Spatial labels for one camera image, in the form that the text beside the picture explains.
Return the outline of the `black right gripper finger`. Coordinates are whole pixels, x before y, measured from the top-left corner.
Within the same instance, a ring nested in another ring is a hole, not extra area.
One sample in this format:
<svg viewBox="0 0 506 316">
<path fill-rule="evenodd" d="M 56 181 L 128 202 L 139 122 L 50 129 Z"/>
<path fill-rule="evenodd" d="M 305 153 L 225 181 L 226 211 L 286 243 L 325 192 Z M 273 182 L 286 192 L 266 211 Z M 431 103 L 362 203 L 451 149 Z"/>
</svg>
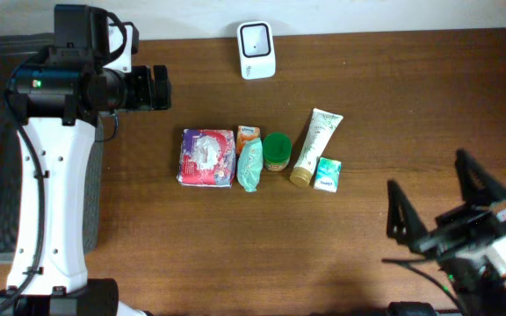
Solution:
<svg viewBox="0 0 506 316">
<path fill-rule="evenodd" d="M 455 169 L 462 199 L 474 206 L 506 201 L 506 187 L 490 175 L 465 149 L 456 151 Z"/>
<path fill-rule="evenodd" d="M 428 235 L 424 223 L 395 180 L 387 181 L 387 193 L 387 237 L 407 246 L 412 253 L 422 253 L 420 242 Z"/>
</svg>

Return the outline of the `red purple tissue pack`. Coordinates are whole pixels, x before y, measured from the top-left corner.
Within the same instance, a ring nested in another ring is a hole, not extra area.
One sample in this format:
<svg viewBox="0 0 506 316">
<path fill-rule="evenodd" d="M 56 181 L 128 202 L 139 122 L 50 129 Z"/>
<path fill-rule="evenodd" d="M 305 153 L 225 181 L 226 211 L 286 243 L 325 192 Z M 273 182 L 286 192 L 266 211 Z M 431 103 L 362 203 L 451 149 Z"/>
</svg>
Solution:
<svg viewBox="0 0 506 316">
<path fill-rule="evenodd" d="M 230 188 L 235 168 L 233 131 L 184 129 L 177 174 L 181 185 Z"/>
</svg>

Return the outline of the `teal white tissue pack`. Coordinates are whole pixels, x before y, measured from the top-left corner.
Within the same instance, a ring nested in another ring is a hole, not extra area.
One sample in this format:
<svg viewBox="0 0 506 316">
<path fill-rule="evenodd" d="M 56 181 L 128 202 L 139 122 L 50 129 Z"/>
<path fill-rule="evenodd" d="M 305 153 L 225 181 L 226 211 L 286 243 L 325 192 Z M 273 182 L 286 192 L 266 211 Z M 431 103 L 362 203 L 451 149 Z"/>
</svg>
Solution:
<svg viewBox="0 0 506 316">
<path fill-rule="evenodd" d="M 315 173 L 314 188 L 327 192 L 337 192 L 342 163 L 321 157 Z"/>
</svg>

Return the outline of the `orange tissue pack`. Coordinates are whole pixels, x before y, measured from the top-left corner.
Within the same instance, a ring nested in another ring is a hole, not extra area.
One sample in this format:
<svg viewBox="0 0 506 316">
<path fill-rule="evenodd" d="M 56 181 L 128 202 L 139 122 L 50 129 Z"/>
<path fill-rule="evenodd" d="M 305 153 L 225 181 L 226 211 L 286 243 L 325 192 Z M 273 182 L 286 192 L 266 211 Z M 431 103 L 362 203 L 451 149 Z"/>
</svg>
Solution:
<svg viewBox="0 0 506 316">
<path fill-rule="evenodd" d="M 247 142 L 261 137 L 259 127 L 238 126 L 236 137 L 236 153 L 240 154 Z"/>
</svg>

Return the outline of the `mint green wipes pack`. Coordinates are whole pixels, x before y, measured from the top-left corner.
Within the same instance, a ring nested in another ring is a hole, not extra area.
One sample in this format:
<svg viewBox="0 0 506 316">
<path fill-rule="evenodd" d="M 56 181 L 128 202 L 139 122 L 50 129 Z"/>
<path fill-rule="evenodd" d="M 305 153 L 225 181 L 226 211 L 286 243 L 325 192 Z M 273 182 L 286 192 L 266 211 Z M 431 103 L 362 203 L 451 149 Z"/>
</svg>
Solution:
<svg viewBox="0 0 506 316">
<path fill-rule="evenodd" d="M 264 167 L 263 144 L 257 138 L 243 147 L 237 163 L 237 180 L 246 192 L 255 192 Z"/>
</svg>

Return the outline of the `white lotion tube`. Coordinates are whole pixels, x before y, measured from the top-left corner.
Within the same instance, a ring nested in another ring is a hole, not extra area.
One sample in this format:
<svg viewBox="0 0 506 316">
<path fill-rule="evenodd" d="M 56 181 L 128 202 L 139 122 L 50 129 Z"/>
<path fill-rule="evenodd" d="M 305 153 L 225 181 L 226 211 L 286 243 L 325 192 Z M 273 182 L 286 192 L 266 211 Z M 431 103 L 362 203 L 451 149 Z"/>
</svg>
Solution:
<svg viewBox="0 0 506 316">
<path fill-rule="evenodd" d="M 313 109 L 307 136 L 290 175 L 293 184 L 307 187 L 311 183 L 318 161 L 342 120 L 342 115 Z"/>
</svg>

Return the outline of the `green lid jar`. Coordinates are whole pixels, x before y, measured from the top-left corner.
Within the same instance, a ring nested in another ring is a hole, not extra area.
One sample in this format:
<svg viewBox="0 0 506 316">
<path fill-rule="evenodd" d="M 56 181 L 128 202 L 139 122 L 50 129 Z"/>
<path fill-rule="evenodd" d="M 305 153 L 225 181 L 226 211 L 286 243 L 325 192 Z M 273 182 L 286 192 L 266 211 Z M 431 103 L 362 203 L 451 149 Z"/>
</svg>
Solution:
<svg viewBox="0 0 506 316">
<path fill-rule="evenodd" d="M 264 166 L 269 171 L 282 171 L 289 163 L 292 142 L 283 133 L 271 133 L 263 140 Z"/>
</svg>

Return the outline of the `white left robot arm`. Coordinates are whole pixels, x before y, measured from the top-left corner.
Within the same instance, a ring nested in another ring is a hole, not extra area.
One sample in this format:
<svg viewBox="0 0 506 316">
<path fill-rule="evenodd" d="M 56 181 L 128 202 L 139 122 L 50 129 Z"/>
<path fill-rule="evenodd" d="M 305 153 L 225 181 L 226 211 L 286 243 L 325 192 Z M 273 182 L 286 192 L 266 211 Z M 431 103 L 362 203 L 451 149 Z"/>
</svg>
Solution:
<svg viewBox="0 0 506 316">
<path fill-rule="evenodd" d="M 91 279 L 83 215 L 101 113 L 157 111 L 170 102 L 164 66 L 127 58 L 103 67 L 28 62 L 4 91 L 21 154 L 18 239 L 0 315 L 131 315 L 111 278 Z"/>
</svg>

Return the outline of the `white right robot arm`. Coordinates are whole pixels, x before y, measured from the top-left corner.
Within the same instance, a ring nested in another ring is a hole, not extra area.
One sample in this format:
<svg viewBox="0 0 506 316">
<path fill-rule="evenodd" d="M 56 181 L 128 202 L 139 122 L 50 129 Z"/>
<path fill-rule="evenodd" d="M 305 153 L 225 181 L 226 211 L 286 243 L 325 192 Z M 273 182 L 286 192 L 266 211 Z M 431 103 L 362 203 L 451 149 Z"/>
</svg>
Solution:
<svg viewBox="0 0 506 316">
<path fill-rule="evenodd" d="M 456 152 L 462 205 L 435 218 L 428 230 L 401 186 L 387 183 L 387 237 L 413 259 L 392 263 L 429 280 L 420 264 L 435 262 L 450 281 L 442 290 L 462 315 L 506 315 L 506 187 L 466 150 Z"/>
</svg>

